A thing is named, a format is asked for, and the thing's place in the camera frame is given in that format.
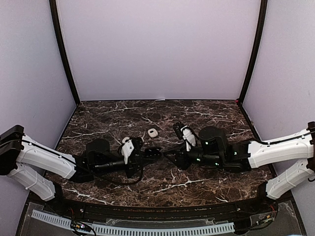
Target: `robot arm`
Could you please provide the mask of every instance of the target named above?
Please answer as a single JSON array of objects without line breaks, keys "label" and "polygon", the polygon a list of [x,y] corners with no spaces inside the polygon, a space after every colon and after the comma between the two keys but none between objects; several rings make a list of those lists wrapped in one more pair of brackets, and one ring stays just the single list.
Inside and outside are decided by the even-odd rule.
[{"label": "robot arm", "polygon": [[[177,127],[184,127],[184,125],[179,124],[181,123],[174,125],[174,130],[181,139],[184,134]],[[174,154],[174,163],[184,170],[191,163],[196,163],[216,166],[233,173],[250,171],[252,168],[270,163],[302,158],[278,177],[261,185],[262,195],[270,199],[278,199],[286,191],[315,175],[315,122],[310,122],[308,129],[293,135],[263,142],[245,141],[229,145],[223,130],[213,126],[203,128],[199,132],[198,139],[201,147],[191,145],[190,149],[172,150],[165,152],[165,155]]]},{"label": "robot arm", "polygon": [[110,152],[108,141],[96,139],[87,144],[81,156],[75,156],[37,143],[24,134],[23,127],[16,125],[0,136],[0,175],[15,179],[42,200],[50,201],[55,197],[62,198],[61,187],[39,175],[28,164],[73,182],[91,181],[94,176],[118,170],[125,170],[126,176],[131,178],[161,156],[159,147],[141,151],[142,145],[141,138],[128,138],[117,155]]}]

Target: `brown marble surface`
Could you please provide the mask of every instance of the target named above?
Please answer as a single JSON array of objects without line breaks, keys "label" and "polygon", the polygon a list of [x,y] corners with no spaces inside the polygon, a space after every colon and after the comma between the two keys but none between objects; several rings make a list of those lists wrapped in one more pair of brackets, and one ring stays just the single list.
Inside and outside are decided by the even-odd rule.
[{"label": "brown marble surface", "polygon": [[[189,125],[196,133],[208,125],[224,128],[231,143],[252,137],[233,101],[83,102],[72,117],[58,151],[79,155],[85,144],[95,138],[107,139],[111,150],[116,150],[126,136],[143,137],[144,148],[160,146],[168,149],[180,143],[172,128],[177,120]],[[150,128],[155,128],[159,136],[150,138],[147,134]],[[258,185],[271,179],[272,175],[267,166],[241,174],[197,165],[182,171],[162,158],[146,166],[143,180],[131,186],[116,186],[101,179],[73,183],[53,173],[47,173],[46,177],[59,183],[68,199],[117,206],[188,207],[253,198]],[[127,179],[124,172],[107,177],[132,180]]]}]

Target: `white wall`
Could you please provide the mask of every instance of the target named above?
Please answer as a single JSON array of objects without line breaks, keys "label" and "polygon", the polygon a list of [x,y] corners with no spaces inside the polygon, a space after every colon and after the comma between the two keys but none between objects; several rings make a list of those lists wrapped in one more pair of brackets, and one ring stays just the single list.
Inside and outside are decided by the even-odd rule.
[{"label": "white wall", "polygon": [[[270,0],[244,107],[262,139],[315,120],[315,1]],[[292,162],[275,165],[278,173]],[[315,184],[292,190],[308,235],[315,235]]]},{"label": "white wall", "polygon": [[81,100],[236,99],[260,0],[60,0]]},{"label": "white wall", "polygon": [[[59,55],[49,1],[0,3],[0,134],[16,124],[54,148],[75,103]],[[15,235],[28,191],[0,177],[0,236]]]}]

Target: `wire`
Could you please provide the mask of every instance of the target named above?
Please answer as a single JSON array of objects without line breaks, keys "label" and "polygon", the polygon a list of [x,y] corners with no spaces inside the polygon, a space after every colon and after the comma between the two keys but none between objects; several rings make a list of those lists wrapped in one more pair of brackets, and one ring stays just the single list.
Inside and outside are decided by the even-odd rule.
[{"label": "wire", "polygon": [[50,153],[55,154],[55,155],[57,155],[57,156],[60,156],[62,159],[64,159],[64,160],[70,162],[71,164],[75,165],[76,167],[80,168],[81,170],[83,170],[83,171],[85,171],[85,172],[88,172],[89,174],[91,174],[91,175],[93,175],[93,176],[95,176],[95,177],[98,177],[98,178],[100,178],[100,179],[102,179],[102,180],[105,180],[105,181],[108,181],[108,182],[110,182],[110,183],[113,183],[113,184],[115,184],[115,185],[133,185],[133,184],[136,184],[136,183],[140,182],[140,181],[142,180],[142,178],[143,178],[142,153],[141,153],[141,151],[140,151],[140,147],[139,147],[139,144],[138,144],[137,142],[136,142],[136,147],[137,147],[137,149],[139,150],[140,168],[141,168],[141,171],[140,171],[140,176],[139,176],[139,178],[138,178],[136,181],[134,181],[134,182],[129,182],[129,183],[118,182],[118,181],[114,181],[114,180],[105,178],[105,177],[103,177],[103,176],[101,176],[101,175],[98,175],[97,173],[95,173],[95,172],[93,172],[93,171],[91,171],[91,170],[89,170],[89,169],[86,169],[86,168],[84,168],[84,167],[82,167],[82,166],[78,166],[74,161],[71,161],[70,159],[68,159],[68,158],[66,158],[66,157],[64,157],[64,156],[62,156],[62,155],[60,155],[59,153],[55,153],[55,152],[53,152],[53,151],[51,151],[51,150],[49,150],[49,149],[46,149],[46,148],[44,148],[44,147],[41,147],[41,146],[39,146],[39,145],[37,145],[37,144],[34,144],[34,143],[30,142],[30,141],[27,141],[27,140],[22,140],[22,142],[28,143],[28,144],[32,144],[32,145],[35,146],[35,147],[41,148],[41,149],[43,149],[43,150],[45,150],[45,151],[47,151],[47,152],[50,152]]},{"label": "wire", "polygon": [[196,135],[195,131],[190,128],[189,126],[187,126],[185,129],[189,129],[191,131],[191,133],[196,137],[197,140],[200,140],[200,138],[198,137],[198,135]]},{"label": "wire", "polygon": [[1,145],[0,145],[0,148],[2,148],[3,146],[7,145],[8,143],[14,142],[14,141],[20,141],[20,139],[14,139],[14,140],[7,141],[7,142],[1,144]]},{"label": "wire", "polygon": [[[75,220],[74,211],[73,211],[72,208],[69,208],[69,209],[68,209],[68,210],[71,211],[71,217],[69,217],[69,216],[66,216],[66,215],[64,215],[64,214],[63,214],[63,215],[58,214],[54,209],[51,208],[51,206],[50,206],[49,204],[46,203],[45,205],[46,205],[54,214],[56,214],[56,215],[58,215],[58,216],[60,216],[60,217],[63,217],[63,218],[67,218],[67,219],[70,218],[71,222],[80,223],[81,225],[84,225],[86,228],[89,228],[89,229],[94,233],[94,236],[97,236],[95,230],[94,230],[91,226],[89,226],[87,223],[84,223],[84,222]],[[87,234],[81,233],[81,232],[77,231],[75,228],[74,228],[73,230],[74,230],[76,233],[74,233],[74,231],[72,230],[72,228],[70,228],[70,229],[71,229],[71,232],[72,232],[74,235],[84,236],[84,235],[88,235],[88,234],[89,234],[89,233],[87,233]]]},{"label": "wire", "polygon": [[[269,225],[272,224],[272,222],[275,221],[275,219],[276,219],[276,217],[278,215],[278,211],[279,211],[279,210],[275,211],[275,209],[274,209],[274,207],[272,205],[269,205],[269,207],[272,209],[272,214],[274,215],[273,218],[272,218],[272,215],[271,216],[267,215],[267,217],[268,217],[267,219],[258,220],[258,221],[256,221],[255,224],[253,224],[253,225],[251,225],[251,226],[249,226],[247,228],[235,229],[235,231],[253,231],[253,230],[262,230],[262,229],[267,228]],[[262,227],[257,227],[260,224],[265,224],[265,223],[268,223],[268,224],[266,224],[266,225],[264,225]]]},{"label": "wire", "polygon": [[260,143],[260,144],[263,144],[263,145],[274,145],[274,144],[280,144],[280,143],[284,143],[284,142],[295,140],[295,139],[300,139],[302,137],[305,137],[305,136],[313,134],[313,133],[315,133],[315,131],[309,132],[309,133],[306,133],[306,134],[302,134],[302,135],[299,135],[299,136],[296,136],[296,137],[288,138],[288,139],[274,141],[274,142],[264,142],[264,141],[261,141],[261,140],[258,140],[258,139],[255,139],[255,141]]}]

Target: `black metal frame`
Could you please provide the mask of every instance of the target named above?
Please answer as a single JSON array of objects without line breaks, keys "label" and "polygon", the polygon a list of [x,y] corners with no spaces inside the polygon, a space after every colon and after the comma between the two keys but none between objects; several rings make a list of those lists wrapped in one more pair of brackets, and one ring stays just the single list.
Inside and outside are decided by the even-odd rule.
[{"label": "black metal frame", "polygon": [[256,59],[257,59],[257,55],[258,55],[258,50],[259,50],[259,45],[260,45],[260,41],[261,41],[262,31],[263,31],[264,23],[265,23],[267,3],[268,3],[268,0],[261,0],[261,2],[260,2],[260,11],[259,11],[255,40],[254,40],[254,44],[252,47],[252,54],[251,54],[248,68],[247,68],[247,72],[246,72],[245,80],[244,80],[243,87],[241,90],[241,94],[240,94],[240,97],[237,99],[238,102],[241,104],[243,104],[243,102],[244,102],[248,87],[249,87],[250,82],[251,82],[252,73],[254,71],[254,67],[255,67],[255,63],[256,63]]},{"label": "black metal frame", "polygon": [[80,98],[79,98],[78,91],[75,87],[75,83],[74,83],[74,80],[72,77],[67,53],[65,51],[65,47],[64,47],[64,43],[63,43],[63,35],[62,35],[59,17],[58,17],[56,0],[49,0],[49,4],[50,4],[51,17],[53,19],[53,24],[54,24],[54,29],[55,29],[56,40],[57,40],[61,60],[63,62],[63,68],[65,71],[65,75],[67,77],[73,99],[74,99],[76,105],[79,105],[80,104]]}]

